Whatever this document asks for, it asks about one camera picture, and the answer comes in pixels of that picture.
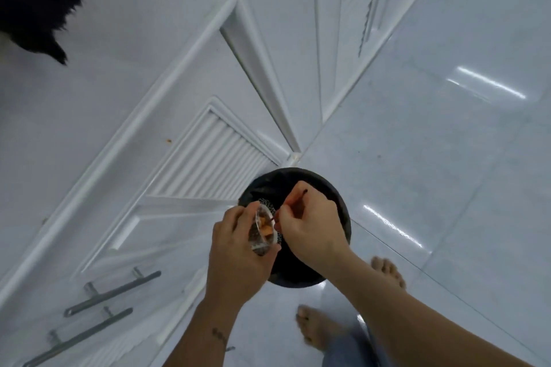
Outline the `person's left hand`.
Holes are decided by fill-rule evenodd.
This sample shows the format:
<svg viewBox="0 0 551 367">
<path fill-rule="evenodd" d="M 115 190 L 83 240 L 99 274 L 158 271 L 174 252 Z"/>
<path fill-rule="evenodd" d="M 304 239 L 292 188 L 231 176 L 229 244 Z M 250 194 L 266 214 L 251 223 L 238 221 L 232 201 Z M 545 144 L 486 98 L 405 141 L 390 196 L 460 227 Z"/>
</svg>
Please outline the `person's left hand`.
<svg viewBox="0 0 551 367">
<path fill-rule="evenodd" d="M 231 259 L 222 251 L 222 221 L 217 222 L 213 227 L 206 294 L 247 303 L 268 280 L 274 261 Z"/>
</svg>

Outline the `thin black stick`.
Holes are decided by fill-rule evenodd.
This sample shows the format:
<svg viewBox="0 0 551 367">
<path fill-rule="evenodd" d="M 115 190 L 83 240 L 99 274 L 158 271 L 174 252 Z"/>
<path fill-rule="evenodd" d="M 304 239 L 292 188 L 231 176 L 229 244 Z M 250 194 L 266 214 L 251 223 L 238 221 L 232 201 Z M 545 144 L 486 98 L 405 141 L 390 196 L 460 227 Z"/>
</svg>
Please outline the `thin black stick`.
<svg viewBox="0 0 551 367">
<path fill-rule="evenodd" d="M 276 210 L 274 216 L 272 217 L 272 222 L 275 224 L 279 223 L 279 217 L 282 214 L 282 209 L 285 206 L 288 206 L 293 217 L 301 218 L 305 204 L 304 196 L 307 194 L 308 189 L 293 189 L 293 191 L 287 196 L 282 206 Z"/>
</svg>

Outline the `round black trash bin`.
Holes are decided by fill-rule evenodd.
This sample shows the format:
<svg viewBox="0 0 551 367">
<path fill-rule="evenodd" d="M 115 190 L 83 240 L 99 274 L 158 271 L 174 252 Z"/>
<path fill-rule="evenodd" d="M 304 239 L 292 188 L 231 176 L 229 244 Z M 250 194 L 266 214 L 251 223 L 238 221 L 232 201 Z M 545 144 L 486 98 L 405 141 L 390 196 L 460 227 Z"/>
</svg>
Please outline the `round black trash bin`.
<svg viewBox="0 0 551 367">
<path fill-rule="evenodd" d="M 343 231 L 347 242 L 350 243 L 351 220 L 341 195 L 324 177 L 307 169 L 280 168 L 258 176 L 242 192 L 238 198 L 238 205 L 246 207 L 251 202 L 259 201 L 274 212 L 279 209 L 299 181 L 307 182 L 336 204 Z M 301 262 L 293 254 L 280 234 L 278 242 L 282 248 L 272 267 L 269 278 L 271 283 L 286 288 L 306 288 L 325 281 L 322 275 Z"/>
</svg>

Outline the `white louvred cabinet door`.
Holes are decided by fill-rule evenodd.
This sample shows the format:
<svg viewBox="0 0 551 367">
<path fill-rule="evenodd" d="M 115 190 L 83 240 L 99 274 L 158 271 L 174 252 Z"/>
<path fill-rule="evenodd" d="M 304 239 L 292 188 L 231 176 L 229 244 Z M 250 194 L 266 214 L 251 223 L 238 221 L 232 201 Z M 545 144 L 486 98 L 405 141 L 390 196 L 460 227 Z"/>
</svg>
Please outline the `white louvred cabinet door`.
<svg viewBox="0 0 551 367">
<path fill-rule="evenodd" d="M 322 122 L 354 87 L 415 0 L 315 0 Z"/>
<path fill-rule="evenodd" d="M 125 319 L 38 367 L 149 367 L 200 294 L 213 224 L 252 180 L 293 155 L 224 24 L 228 0 L 136 107 L 0 286 L 0 367 L 21 367 Z M 65 318 L 88 281 L 162 276 Z"/>
</svg>

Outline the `white panelled cabinet door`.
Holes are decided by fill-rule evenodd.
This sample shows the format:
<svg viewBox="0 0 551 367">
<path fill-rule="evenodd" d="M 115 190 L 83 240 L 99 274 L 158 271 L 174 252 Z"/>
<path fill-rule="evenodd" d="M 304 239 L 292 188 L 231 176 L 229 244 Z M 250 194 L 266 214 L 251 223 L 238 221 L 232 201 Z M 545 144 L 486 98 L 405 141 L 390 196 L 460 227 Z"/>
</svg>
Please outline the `white panelled cabinet door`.
<svg viewBox="0 0 551 367">
<path fill-rule="evenodd" d="M 293 152 L 322 126 L 316 0 L 236 0 L 223 28 Z"/>
</svg>

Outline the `person's right hand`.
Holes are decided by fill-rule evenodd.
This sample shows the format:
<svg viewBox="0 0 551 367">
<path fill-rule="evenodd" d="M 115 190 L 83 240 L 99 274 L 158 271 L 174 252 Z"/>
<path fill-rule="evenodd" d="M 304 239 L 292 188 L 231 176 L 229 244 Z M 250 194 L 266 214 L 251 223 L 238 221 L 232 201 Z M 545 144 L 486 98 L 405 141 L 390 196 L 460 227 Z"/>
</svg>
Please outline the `person's right hand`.
<svg viewBox="0 0 551 367">
<path fill-rule="evenodd" d="M 351 253 L 335 202 L 305 181 L 293 187 L 275 221 L 293 254 L 327 279 Z"/>
</svg>

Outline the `person's left forearm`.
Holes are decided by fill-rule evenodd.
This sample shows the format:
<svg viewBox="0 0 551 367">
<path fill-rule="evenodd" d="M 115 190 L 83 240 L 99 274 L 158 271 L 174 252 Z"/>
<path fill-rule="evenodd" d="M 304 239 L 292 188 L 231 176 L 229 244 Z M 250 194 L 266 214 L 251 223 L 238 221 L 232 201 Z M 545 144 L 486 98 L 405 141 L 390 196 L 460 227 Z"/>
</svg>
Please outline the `person's left forearm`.
<svg viewBox="0 0 551 367">
<path fill-rule="evenodd" d="M 232 328 L 245 301 L 207 294 L 162 367 L 223 367 Z"/>
</svg>

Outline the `clear plastic cup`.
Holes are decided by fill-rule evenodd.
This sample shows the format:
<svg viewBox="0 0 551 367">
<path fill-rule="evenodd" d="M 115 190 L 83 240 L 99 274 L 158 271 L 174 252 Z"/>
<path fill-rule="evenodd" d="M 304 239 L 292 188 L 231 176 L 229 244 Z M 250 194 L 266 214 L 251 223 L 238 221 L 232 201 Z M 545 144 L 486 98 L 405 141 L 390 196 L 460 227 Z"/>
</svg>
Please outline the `clear plastic cup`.
<svg viewBox="0 0 551 367">
<path fill-rule="evenodd" d="M 275 210 L 264 200 L 259 201 L 252 225 L 249 230 L 249 244 L 258 256 L 264 256 L 272 244 L 280 243 L 279 233 L 275 229 Z"/>
</svg>

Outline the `person's foot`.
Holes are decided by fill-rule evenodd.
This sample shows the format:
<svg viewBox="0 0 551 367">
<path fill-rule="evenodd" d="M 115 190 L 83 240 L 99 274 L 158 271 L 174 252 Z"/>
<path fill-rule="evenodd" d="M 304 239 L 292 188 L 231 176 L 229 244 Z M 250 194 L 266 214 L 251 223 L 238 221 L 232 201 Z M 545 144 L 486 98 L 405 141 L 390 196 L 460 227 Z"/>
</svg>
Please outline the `person's foot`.
<svg viewBox="0 0 551 367">
<path fill-rule="evenodd" d="M 371 268 L 387 280 L 390 284 L 399 287 L 402 290 L 407 290 L 407 284 L 403 279 L 402 274 L 398 271 L 397 266 L 390 259 L 383 259 L 374 256 L 370 262 Z"/>
<path fill-rule="evenodd" d="M 317 308 L 299 305 L 295 315 L 304 341 L 310 347 L 325 352 L 335 339 L 347 331 Z"/>
</svg>

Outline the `person's right forearm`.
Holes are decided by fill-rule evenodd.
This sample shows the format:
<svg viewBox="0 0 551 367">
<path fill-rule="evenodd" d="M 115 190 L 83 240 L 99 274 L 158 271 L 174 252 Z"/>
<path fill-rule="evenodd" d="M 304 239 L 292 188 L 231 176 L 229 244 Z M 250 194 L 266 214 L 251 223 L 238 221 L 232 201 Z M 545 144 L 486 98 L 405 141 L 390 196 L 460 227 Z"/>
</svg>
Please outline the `person's right forearm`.
<svg viewBox="0 0 551 367">
<path fill-rule="evenodd" d="M 349 248 L 332 257 L 323 275 L 396 367 L 532 367 L 418 301 Z"/>
</svg>

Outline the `person's right foot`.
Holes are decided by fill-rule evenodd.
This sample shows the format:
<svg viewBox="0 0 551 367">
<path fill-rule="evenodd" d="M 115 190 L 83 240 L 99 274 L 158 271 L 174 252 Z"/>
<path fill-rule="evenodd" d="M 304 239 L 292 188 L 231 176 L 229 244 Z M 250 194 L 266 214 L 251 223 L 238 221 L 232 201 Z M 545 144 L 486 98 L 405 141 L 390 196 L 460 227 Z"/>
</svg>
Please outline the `person's right foot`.
<svg viewBox="0 0 551 367">
<path fill-rule="evenodd" d="M 397 266 L 390 259 L 383 259 L 374 256 L 370 262 L 371 268 L 387 280 L 390 284 L 399 287 L 402 290 L 407 290 L 407 284 L 403 279 L 402 274 L 398 271 Z"/>
</svg>

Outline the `person's left foot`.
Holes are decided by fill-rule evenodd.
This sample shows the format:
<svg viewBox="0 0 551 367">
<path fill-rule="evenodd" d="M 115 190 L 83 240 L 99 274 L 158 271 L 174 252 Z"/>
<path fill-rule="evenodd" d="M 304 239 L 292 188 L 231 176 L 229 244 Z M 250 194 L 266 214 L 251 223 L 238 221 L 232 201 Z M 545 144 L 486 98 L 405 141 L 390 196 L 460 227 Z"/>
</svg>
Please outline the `person's left foot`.
<svg viewBox="0 0 551 367">
<path fill-rule="evenodd" d="M 347 331 L 317 308 L 299 305 L 295 315 L 304 341 L 310 347 L 325 352 L 335 339 Z"/>
</svg>

